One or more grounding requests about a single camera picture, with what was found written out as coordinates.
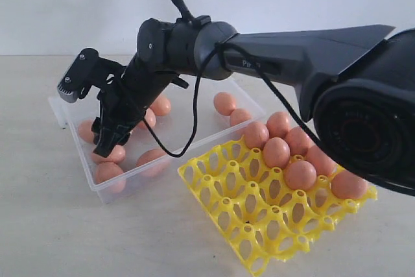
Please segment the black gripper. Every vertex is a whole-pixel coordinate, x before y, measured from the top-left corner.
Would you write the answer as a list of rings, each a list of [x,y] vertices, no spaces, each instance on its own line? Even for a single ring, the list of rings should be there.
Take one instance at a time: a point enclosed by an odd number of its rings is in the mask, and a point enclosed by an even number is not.
[[[138,55],[134,55],[127,66],[100,58],[98,71],[106,70],[112,78],[106,78],[105,87],[100,87],[97,99],[100,116],[92,125],[98,142],[93,153],[108,157],[116,145],[125,145],[132,129],[145,117],[147,108],[170,84],[188,88],[189,84],[170,69],[152,69]]]

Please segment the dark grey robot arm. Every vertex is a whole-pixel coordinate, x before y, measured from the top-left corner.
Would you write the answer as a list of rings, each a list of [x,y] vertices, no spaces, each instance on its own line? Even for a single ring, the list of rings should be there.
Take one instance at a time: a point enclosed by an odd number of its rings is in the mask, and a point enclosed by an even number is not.
[[[207,16],[148,19],[127,66],[112,64],[99,93],[95,152],[127,141],[145,110],[182,75],[223,80],[232,73],[292,86],[298,124],[313,121],[315,143],[370,182],[414,194],[414,30],[389,25],[239,34]]]

